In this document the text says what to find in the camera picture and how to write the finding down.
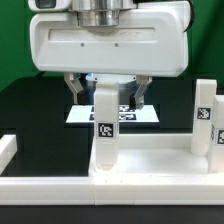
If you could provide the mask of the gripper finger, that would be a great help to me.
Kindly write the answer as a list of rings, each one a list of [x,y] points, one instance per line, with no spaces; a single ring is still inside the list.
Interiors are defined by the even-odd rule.
[[[83,88],[80,82],[79,73],[65,73],[64,81],[73,94],[73,101],[76,105],[88,104],[88,92]]]
[[[129,108],[131,110],[141,110],[144,107],[144,94],[152,83],[151,76],[137,76],[137,91],[130,96]]]

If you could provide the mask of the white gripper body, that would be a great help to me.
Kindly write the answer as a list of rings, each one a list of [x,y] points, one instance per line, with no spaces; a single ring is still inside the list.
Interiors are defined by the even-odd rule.
[[[188,66],[189,3],[30,1],[41,71],[176,77]]]

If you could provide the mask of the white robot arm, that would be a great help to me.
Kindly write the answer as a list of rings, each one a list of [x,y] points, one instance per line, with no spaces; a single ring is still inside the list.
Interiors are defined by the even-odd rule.
[[[188,66],[188,1],[28,0],[32,60],[41,71],[62,72],[74,102],[87,103],[80,76],[100,88],[133,82],[133,109],[144,105],[154,77],[177,77]]]

